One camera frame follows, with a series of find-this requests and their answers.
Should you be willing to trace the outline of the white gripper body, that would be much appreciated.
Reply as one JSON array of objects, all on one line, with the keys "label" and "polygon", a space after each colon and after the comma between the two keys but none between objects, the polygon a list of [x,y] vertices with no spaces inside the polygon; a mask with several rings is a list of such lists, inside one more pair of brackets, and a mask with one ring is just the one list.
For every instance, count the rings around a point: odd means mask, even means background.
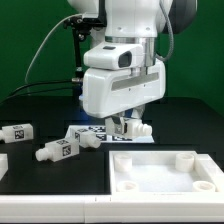
[{"label": "white gripper body", "polygon": [[154,66],[133,76],[132,69],[102,70],[90,68],[83,80],[83,108],[97,118],[105,118],[158,100],[165,93],[165,66]]}]

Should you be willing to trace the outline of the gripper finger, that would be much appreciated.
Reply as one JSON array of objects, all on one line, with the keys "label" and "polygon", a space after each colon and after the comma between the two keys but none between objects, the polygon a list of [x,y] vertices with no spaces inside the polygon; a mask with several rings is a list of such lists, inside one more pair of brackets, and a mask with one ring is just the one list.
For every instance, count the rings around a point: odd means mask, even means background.
[{"label": "gripper finger", "polygon": [[106,133],[108,135],[122,135],[125,121],[123,117],[111,116],[105,120]]},{"label": "gripper finger", "polygon": [[144,114],[144,111],[145,111],[145,106],[144,106],[144,105],[135,107],[135,108],[132,110],[131,117],[132,117],[133,119],[141,119],[142,116],[143,116],[143,114]]}]

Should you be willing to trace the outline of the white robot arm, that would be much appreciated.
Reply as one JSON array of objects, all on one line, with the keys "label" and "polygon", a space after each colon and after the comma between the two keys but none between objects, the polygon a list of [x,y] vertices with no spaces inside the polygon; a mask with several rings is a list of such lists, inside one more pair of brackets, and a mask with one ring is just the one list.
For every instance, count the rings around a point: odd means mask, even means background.
[{"label": "white robot arm", "polygon": [[77,24],[93,37],[84,54],[84,111],[103,118],[109,135],[150,135],[152,127],[141,117],[147,103],[164,96],[169,59],[156,53],[156,38],[186,29],[197,0],[67,1],[80,13]]}]

